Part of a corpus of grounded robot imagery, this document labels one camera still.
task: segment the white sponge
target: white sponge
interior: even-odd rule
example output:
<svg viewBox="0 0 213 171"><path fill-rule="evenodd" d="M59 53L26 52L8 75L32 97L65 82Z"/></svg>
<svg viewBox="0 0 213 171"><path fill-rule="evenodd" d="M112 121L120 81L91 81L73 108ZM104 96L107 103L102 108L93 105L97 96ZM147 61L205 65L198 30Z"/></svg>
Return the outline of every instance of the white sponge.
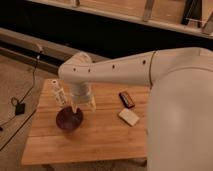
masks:
<svg viewBox="0 0 213 171"><path fill-rule="evenodd" d="M126 121L130 126L134 126L140 119L136 113L126 108L123 109L118 116Z"/></svg>

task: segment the wooden tabletop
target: wooden tabletop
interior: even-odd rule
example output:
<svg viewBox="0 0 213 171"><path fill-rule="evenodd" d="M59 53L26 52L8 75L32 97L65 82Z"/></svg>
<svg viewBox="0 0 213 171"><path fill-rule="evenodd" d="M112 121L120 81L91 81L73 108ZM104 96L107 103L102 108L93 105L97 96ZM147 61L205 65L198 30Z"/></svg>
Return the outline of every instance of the wooden tabletop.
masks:
<svg viewBox="0 0 213 171"><path fill-rule="evenodd" d="M65 133L56 126L55 118L60 108L50 82L50 79L44 82L23 153L23 165L146 157L147 87L92 84L97 110L92 112L83 106L81 126L72 133ZM69 85L61 84L69 96ZM118 93L124 90L135 102L132 110L140 117L134 127L117 116L124 108Z"/></svg>

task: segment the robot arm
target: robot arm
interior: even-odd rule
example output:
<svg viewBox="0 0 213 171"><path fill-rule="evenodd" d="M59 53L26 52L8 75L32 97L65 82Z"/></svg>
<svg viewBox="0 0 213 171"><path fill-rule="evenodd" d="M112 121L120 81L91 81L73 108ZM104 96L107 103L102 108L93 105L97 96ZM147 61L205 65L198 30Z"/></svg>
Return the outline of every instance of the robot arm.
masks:
<svg viewBox="0 0 213 171"><path fill-rule="evenodd" d="M213 53L162 50L92 63L85 53L66 61L59 77L74 103L93 99L89 82L151 86L148 103L149 171L212 171Z"/></svg>

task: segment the white bottle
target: white bottle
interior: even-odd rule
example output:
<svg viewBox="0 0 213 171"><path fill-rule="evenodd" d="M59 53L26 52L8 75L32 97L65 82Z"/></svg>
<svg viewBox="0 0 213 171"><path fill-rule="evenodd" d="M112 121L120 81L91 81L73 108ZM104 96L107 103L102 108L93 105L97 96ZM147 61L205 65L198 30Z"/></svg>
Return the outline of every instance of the white bottle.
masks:
<svg viewBox="0 0 213 171"><path fill-rule="evenodd" d="M58 105L61 108L64 108L67 105L67 98L64 93L63 87L60 86L59 82L57 80L52 80L52 87L53 87L53 94L55 96L55 99L58 103Z"/></svg>

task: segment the gray carpet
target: gray carpet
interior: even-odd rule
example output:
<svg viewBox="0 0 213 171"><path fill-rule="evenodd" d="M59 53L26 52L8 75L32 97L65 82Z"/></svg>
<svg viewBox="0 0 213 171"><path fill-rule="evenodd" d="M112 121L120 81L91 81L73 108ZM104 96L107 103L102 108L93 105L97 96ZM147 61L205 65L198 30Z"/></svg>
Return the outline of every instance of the gray carpet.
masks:
<svg viewBox="0 0 213 171"><path fill-rule="evenodd" d="M21 98L32 83L33 67L14 61L0 55L0 124L14 115L14 107L10 103L12 96ZM36 71L36 86L26 98L26 112L17 116L9 124L4 126L0 132L0 146L19 129L20 125L34 111L37 106L44 79L53 78L56 75L38 69ZM1 171L44 171L42 166L22 166L21 157L24 145L29 133L31 118L25 126L20 129L9 144L0 151ZM143 159L84 162L70 164L53 164L56 171L146 171L140 164Z"/></svg>

